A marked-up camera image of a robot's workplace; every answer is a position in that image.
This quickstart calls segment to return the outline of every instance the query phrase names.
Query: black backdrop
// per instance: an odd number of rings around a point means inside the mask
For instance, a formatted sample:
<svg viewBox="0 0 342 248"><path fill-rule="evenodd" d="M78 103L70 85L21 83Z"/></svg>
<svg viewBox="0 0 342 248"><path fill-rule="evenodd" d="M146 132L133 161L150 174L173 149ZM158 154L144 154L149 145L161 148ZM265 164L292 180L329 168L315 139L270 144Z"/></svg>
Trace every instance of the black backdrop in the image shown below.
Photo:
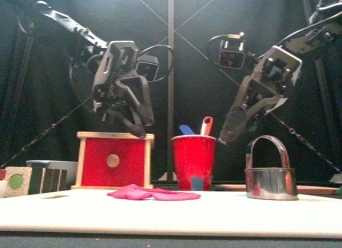
<svg viewBox="0 0 342 248"><path fill-rule="evenodd" d="M257 55L292 32L305 27L307 12L303 0L45 0L53 8L71 16L106 41L134 40L145 49L158 43L168 44L168 24L174 23L174 94L165 79L153 83L152 98L157 123L148 128L157 136L153 151L153 179L168 171L170 163L168 130L173 123L188 124L200 132L205 116L214 117L213 135L218 137L225 116L234 102L244 71L220 71L205 57L209 39L220 34L246 33L249 50ZM170 17L170 4L174 3ZM2 163L47 130L91 94L93 75L86 69L74 69L78 96L70 82L69 54L54 39L45 43L29 39L17 25L17 11L0 0L0 80L2 80ZM27 70L25 53L33 42ZM316 149L341 167L341 45L324 58L328 73L329 96L323 93L316 65L307 63L297 90L285 106L269 116L264 128L246 135L230 146L217 145L214 179L242 181L246 146L261 134L277 136L285 143L299 180L327 182L336 171L325 160L299 141L288 126L311 141ZM170 99L174 103L173 121ZM103 123L87 111L78 109L29 151L10 165L25 165L27 160L78 160L78 131L122 132L124 126ZM261 142L256 147L256 163L277 165L276 148Z"/></svg>

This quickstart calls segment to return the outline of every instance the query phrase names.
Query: silver padlock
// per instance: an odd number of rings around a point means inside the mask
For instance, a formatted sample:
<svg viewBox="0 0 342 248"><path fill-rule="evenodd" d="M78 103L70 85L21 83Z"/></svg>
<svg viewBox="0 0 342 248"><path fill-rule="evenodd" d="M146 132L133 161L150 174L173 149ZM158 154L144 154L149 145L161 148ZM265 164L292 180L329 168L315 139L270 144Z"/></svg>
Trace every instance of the silver padlock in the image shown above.
<svg viewBox="0 0 342 248"><path fill-rule="evenodd" d="M253 148L260 139L270 140L281 153L283 167L253 168ZM296 171L284 143L274 136L264 135L254 139L246 153L246 191L249 198L269 200L299 200Z"/></svg>

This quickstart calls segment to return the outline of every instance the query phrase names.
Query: red plastic cup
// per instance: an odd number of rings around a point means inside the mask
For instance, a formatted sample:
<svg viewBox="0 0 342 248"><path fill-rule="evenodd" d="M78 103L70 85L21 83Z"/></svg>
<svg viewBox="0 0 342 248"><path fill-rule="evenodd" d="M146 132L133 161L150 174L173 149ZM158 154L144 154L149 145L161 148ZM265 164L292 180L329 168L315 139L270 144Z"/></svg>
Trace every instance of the red plastic cup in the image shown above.
<svg viewBox="0 0 342 248"><path fill-rule="evenodd" d="M173 138L174 161L181 190L210 190L217 139L206 135Z"/></svg>

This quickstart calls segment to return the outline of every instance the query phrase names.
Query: table surface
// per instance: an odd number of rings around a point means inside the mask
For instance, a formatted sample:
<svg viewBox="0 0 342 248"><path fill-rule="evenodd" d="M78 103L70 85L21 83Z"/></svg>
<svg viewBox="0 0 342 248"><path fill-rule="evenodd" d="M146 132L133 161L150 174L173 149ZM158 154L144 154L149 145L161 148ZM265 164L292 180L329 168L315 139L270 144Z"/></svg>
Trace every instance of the table surface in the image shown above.
<svg viewBox="0 0 342 248"><path fill-rule="evenodd" d="M189 201L133 201L112 190L69 190L0 199L0 231L168 236L342 239L342 200L250 199L245 192L197 192Z"/></svg>

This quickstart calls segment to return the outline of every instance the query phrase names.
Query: pink towel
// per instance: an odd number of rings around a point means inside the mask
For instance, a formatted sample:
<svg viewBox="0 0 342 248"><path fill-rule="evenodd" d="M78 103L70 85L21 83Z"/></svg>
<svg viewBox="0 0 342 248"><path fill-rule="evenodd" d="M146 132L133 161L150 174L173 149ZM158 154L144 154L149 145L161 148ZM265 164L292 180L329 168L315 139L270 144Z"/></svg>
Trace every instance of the pink towel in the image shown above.
<svg viewBox="0 0 342 248"><path fill-rule="evenodd" d="M201 195L196 193L178 192L161 188L142 188L136 184L125 186L118 191L110 192L108 195L113 196L114 198L129 200L154 198L156 200L162 201L182 201L201 198Z"/></svg>

